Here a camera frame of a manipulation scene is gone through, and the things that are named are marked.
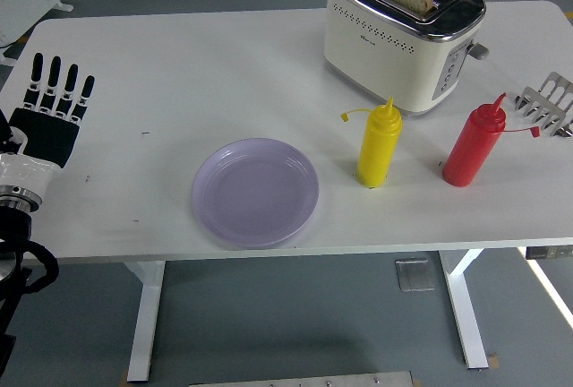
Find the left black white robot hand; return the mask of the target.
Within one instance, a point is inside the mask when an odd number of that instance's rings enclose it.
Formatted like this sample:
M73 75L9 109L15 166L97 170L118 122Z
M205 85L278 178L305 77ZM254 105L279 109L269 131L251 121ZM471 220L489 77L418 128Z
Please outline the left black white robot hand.
M71 157L88 109L95 77L77 86L78 65L71 64L58 87L62 60L52 58L42 80L44 57L33 57L22 105L1 116L1 186L19 187L40 197Z

